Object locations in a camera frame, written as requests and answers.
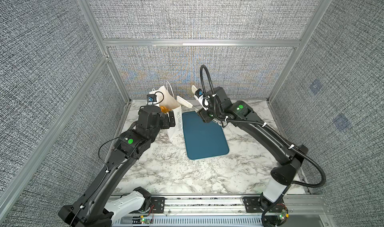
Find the shopping bag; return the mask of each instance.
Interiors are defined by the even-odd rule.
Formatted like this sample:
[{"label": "shopping bag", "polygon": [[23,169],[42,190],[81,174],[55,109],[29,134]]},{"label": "shopping bag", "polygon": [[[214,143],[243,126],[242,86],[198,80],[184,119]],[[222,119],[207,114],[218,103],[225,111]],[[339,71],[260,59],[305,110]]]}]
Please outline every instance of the shopping bag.
[{"label": "shopping bag", "polygon": [[[172,95],[168,92],[168,85],[170,86],[170,90],[172,92]],[[173,114],[175,115],[175,127],[170,127],[169,129],[164,129],[166,134],[168,135],[168,138],[171,139],[177,134],[181,133],[181,130],[183,129],[183,118],[182,118],[182,112],[181,112],[181,105],[175,100],[175,95],[172,90],[172,86],[167,81],[166,83],[167,88],[163,85],[158,90],[153,90],[149,92],[150,94],[154,94],[156,92],[156,99],[159,103],[159,106],[164,106],[170,111],[173,111]]]}]

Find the orange plastic item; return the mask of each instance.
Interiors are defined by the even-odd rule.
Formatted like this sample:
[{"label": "orange plastic item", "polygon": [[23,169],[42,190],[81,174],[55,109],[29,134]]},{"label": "orange plastic item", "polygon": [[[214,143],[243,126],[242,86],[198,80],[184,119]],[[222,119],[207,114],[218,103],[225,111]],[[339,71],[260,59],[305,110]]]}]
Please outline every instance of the orange plastic item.
[{"label": "orange plastic item", "polygon": [[169,112],[169,109],[167,109],[167,107],[165,106],[160,106],[160,108],[161,108],[161,112],[163,112],[164,114]]}]

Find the woven fabric wall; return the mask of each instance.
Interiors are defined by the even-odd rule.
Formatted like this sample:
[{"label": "woven fabric wall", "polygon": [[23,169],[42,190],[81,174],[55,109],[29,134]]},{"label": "woven fabric wall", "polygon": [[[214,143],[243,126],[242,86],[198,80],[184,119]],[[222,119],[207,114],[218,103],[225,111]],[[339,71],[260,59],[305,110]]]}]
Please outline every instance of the woven fabric wall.
[{"label": "woven fabric wall", "polygon": [[267,98],[291,47],[110,47],[132,98],[145,99],[169,81],[176,95],[193,98],[205,64],[214,86],[231,98]]},{"label": "woven fabric wall", "polygon": [[[333,0],[272,106],[327,174],[339,227],[382,226],[384,0]],[[309,182],[319,180],[308,164]]]},{"label": "woven fabric wall", "polygon": [[105,66],[1,226],[68,226],[57,213],[99,173],[98,147],[114,137],[124,105]]},{"label": "woven fabric wall", "polygon": [[105,38],[300,39],[319,0],[89,0]]},{"label": "woven fabric wall", "polygon": [[101,57],[76,0],[0,0],[0,194]]}]

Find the white marble surface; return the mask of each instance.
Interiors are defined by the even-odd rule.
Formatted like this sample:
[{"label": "white marble surface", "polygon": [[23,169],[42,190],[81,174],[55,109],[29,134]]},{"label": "white marble surface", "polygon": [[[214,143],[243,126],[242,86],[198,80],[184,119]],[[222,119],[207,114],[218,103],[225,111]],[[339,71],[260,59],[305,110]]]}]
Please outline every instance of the white marble surface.
[{"label": "white marble surface", "polygon": [[[265,122],[277,129],[271,112],[262,100],[245,101]],[[134,100],[123,132],[137,120],[145,100]],[[183,112],[191,111],[183,107]],[[229,124],[224,129],[229,153],[199,160],[187,157],[184,134],[168,139],[163,130],[118,184],[115,192],[127,193],[143,187],[155,193],[255,193],[263,191],[270,171],[277,166],[275,158],[252,136]],[[304,194],[304,188],[292,185],[288,194]]]}]

